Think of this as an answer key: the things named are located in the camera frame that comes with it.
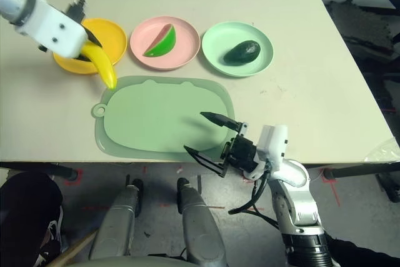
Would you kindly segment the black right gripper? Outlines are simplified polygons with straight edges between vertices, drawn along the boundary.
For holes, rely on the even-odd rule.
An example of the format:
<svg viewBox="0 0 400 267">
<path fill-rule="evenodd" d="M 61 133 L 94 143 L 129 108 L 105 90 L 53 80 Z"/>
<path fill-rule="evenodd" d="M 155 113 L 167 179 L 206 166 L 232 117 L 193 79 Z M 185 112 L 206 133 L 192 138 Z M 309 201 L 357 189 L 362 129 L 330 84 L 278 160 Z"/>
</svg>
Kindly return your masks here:
<svg viewBox="0 0 400 267">
<path fill-rule="evenodd" d="M 210 122 L 227 127 L 235 132 L 237 136 L 226 142 L 221 153 L 222 163 L 216 163 L 198 150 L 184 145 L 186 152 L 201 166 L 225 177 L 228 167 L 233 167 L 247 173 L 252 173 L 258 166 L 256 159 L 257 148 L 252 141 L 244 137 L 247 131 L 247 123 L 235 121 L 227 116 L 212 112 L 200 112 Z"/>
</svg>

